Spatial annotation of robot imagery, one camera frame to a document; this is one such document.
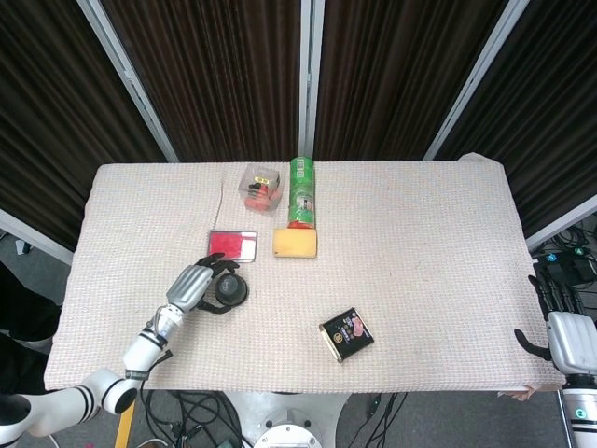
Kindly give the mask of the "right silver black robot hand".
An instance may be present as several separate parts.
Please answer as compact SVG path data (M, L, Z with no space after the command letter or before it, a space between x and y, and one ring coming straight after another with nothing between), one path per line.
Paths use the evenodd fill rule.
M531 343L523 331L515 338L528 354L550 361L564 376L596 376L596 325L586 314L578 293L541 274L529 275L545 321L548 346Z

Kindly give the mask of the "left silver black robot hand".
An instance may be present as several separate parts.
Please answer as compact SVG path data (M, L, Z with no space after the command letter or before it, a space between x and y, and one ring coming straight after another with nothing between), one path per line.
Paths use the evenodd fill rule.
M248 285L236 274L240 265L224 257L214 253L187 266L167 291L167 302L182 312L197 309L214 315L244 303Z

